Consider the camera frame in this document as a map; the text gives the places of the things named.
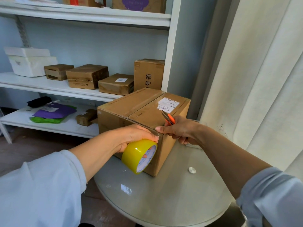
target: floor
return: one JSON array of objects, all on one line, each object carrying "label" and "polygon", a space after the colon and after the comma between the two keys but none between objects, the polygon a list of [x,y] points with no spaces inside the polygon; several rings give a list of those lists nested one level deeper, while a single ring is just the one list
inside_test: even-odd
[{"label": "floor", "polygon": [[[0,137],[0,176],[19,168],[23,162],[30,162],[47,154],[62,149],[70,149],[87,139],[56,133],[15,127],[11,137],[13,144],[8,144]],[[122,216],[103,198],[93,180],[87,184],[81,196],[81,222],[96,227],[134,227],[135,223]],[[208,227],[241,227],[244,223],[240,209],[232,203],[225,214]]]}]

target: white shelf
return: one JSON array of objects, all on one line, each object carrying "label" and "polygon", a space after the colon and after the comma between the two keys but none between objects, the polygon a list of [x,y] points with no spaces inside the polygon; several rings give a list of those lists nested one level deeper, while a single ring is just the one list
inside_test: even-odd
[{"label": "white shelf", "polygon": [[32,2],[22,4],[13,0],[0,0],[0,13],[50,19],[104,22],[114,24],[170,26],[170,14],[46,4]]},{"label": "white shelf", "polygon": [[35,123],[32,122],[29,118],[40,109],[39,108],[31,108],[25,107],[20,110],[17,110],[13,113],[10,113],[6,116],[0,118],[0,122],[6,125],[25,127],[35,130],[49,131],[54,133],[73,135],[84,138],[93,138],[99,134],[98,124],[93,123],[90,126],[82,126],[77,124],[76,116],[89,108],[89,106],[79,106],[73,105],[77,107],[77,112],[69,115],[65,118],[60,124],[52,124],[52,123]]},{"label": "white shelf", "polygon": [[69,87],[67,80],[48,80],[46,76],[25,77],[13,72],[0,73],[0,87],[14,88],[25,91],[47,93],[60,96],[110,102],[122,96],[102,93],[99,89],[80,89]]}]

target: scissors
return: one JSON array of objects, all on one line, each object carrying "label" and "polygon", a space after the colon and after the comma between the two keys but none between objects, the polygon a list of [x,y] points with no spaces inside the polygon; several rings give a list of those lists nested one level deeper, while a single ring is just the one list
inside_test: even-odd
[{"label": "scissors", "polygon": [[166,122],[170,124],[170,126],[176,124],[175,119],[170,114],[167,114],[165,111],[162,110],[162,115],[165,118]]}]

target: blue shirt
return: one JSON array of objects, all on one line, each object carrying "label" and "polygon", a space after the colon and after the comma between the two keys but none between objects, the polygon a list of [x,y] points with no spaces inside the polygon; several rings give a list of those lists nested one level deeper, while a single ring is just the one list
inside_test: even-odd
[{"label": "blue shirt", "polygon": [[[0,226],[77,227],[86,177],[77,157],[67,150],[24,163],[0,178]],[[303,223],[303,184],[277,168],[253,176],[237,204],[249,226],[273,227]]]}]

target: round table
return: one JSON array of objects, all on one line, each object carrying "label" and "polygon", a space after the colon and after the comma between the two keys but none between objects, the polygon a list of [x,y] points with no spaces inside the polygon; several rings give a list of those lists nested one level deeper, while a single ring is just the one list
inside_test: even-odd
[{"label": "round table", "polygon": [[232,201],[206,154],[178,142],[156,177],[135,175],[113,156],[94,179],[116,210],[145,227],[203,227],[221,217]]}]

